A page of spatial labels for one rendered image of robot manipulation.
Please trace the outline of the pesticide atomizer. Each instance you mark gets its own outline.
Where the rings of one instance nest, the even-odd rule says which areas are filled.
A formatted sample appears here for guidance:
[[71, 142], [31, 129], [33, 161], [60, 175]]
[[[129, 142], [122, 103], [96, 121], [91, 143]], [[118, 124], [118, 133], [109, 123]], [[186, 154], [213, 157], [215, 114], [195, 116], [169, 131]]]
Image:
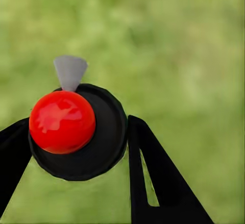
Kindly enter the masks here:
[[124, 157], [128, 118], [107, 89], [80, 84], [88, 63], [71, 55], [54, 60], [61, 89], [42, 97], [29, 119], [29, 143], [39, 166], [67, 181], [88, 181]]

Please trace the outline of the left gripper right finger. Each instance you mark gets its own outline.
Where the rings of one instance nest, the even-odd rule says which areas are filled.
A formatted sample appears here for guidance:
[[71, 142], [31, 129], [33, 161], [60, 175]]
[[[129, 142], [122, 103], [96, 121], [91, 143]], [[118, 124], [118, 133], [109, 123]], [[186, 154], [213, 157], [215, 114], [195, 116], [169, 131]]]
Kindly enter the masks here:
[[[132, 224], [214, 224], [147, 123], [128, 115]], [[142, 150], [159, 207], [148, 204]]]

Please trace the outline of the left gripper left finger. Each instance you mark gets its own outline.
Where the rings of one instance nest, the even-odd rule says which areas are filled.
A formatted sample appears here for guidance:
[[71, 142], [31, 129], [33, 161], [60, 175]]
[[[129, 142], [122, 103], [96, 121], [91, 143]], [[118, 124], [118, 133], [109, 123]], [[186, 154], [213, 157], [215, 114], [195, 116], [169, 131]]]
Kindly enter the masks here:
[[0, 131], [0, 219], [32, 157], [29, 119]]

